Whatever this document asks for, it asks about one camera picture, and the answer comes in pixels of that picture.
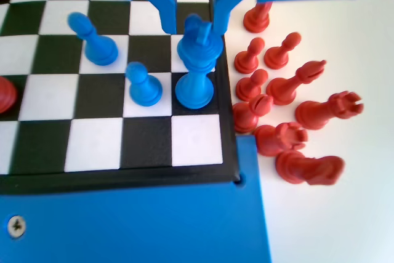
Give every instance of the white table surface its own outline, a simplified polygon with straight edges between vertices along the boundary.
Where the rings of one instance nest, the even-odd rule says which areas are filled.
[[[289,78],[310,60],[328,61],[316,81],[302,85],[295,101],[277,107],[259,124],[294,121],[305,100],[324,102],[336,92],[355,91],[365,104],[354,118],[334,118],[310,131],[308,157],[336,155],[345,171],[334,186],[292,185],[276,173],[274,158],[259,156],[265,218],[274,263],[394,262],[394,0],[312,0],[275,2],[270,26],[259,34],[242,25],[255,0],[243,0],[231,13],[225,35],[228,60],[246,50],[252,38],[265,40],[263,52],[298,31],[302,41],[281,70],[269,79]],[[233,103],[244,75],[229,65]]]

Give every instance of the chess piece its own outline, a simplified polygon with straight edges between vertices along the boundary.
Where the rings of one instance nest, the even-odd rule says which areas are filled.
[[[357,104],[361,97],[355,92],[340,92],[330,96],[327,102],[306,101],[295,110],[295,118],[305,129],[321,129],[333,117],[348,119],[364,110]]]
[[[264,55],[264,63],[271,69],[280,69],[289,61],[288,52],[301,42],[301,35],[297,32],[290,33],[281,46],[269,48]]]
[[[275,78],[267,85],[266,92],[273,97],[275,105],[289,105],[296,98],[296,89],[301,84],[310,84],[323,74],[326,61],[311,61],[298,68],[289,79]]]
[[[257,56],[264,48],[264,40],[260,37],[252,39],[246,51],[239,52],[234,59],[235,69],[242,74],[252,73],[259,66]]]
[[[135,103],[149,107],[160,101],[163,87],[156,77],[148,74],[142,63],[129,63],[126,77],[131,82],[130,96]]]
[[[294,150],[282,152],[275,160],[279,176],[291,184],[306,181],[309,185],[334,185],[344,167],[344,160],[337,156],[306,158]]]
[[[257,3],[255,7],[247,11],[244,16],[244,27],[249,32],[263,32],[270,24],[270,11],[272,2]]]
[[[277,127],[259,126],[253,133],[257,151],[263,156],[276,156],[285,150],[300,150],[308,140],[307,131],[299,123],[281,123]]]
[[[222,37],[212,31],[212,23],[202,21],[198,15],[190,15],[177,49],[189,72],[177,82],[175,95],[186,108],[202,108],[214,95],[214,86],[207,74],[222,54]]]
[[[107,66],[118,58],[116,43],[109,37],[97,35],[97,30],[84,14],[70,14],[68,25],[79,38],[86,40],[85,55],[92,63]]]
[[[272,97],[257,95],[249,103],[237,103],[233,106],[235,131],[240,133],[252,132],[261,116],[266,115],[272,106]]]
[[[7,78],[0,76],[0,114],[9,110],[16,100],[15,86]]]
[[[268,79],[268,73],[264,69],[253,72],[251,77],[241,78],[235,87],[236,96],[242,101],[250,101],[261,94],[261,85]]]

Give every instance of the screw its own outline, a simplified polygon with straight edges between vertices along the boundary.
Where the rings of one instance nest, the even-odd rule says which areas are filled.
[[[26,232],[26,221],[22,216],[14,216],[8,221],[7,230],[12,238],[20,238]]]

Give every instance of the screw hole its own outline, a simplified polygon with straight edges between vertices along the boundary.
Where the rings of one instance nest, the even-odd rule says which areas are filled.
[[[239,187],[243,187],[245,186],[245,175],[244,174],[239,174],[239,180],[238,181],[234,181],[234,184],[239,186]]]

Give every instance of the blue pawn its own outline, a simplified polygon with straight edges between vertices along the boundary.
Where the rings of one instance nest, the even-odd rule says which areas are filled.
[[[214,96],[214,86],[207,74],[215,67],[223,51],[223,41],[211,27],[212,23],[190,15],[185,21],[185,35],[178,44],[179,57],[189,73],[178,81],[175,95],[189,109],[206,106]]]
[[[116,43],[109,37],[97,35],[96,28],[84,14],[70,14],[68,25],[79,38],[86,40],[85,55],[92,63],[107,66],[118,58]]]
[[[135,103],[149,107],[160,101],[163,87],[156,77],[148,75],[142,63],[129,63],[126,68],[126,77],[131,82],[130,96]]]

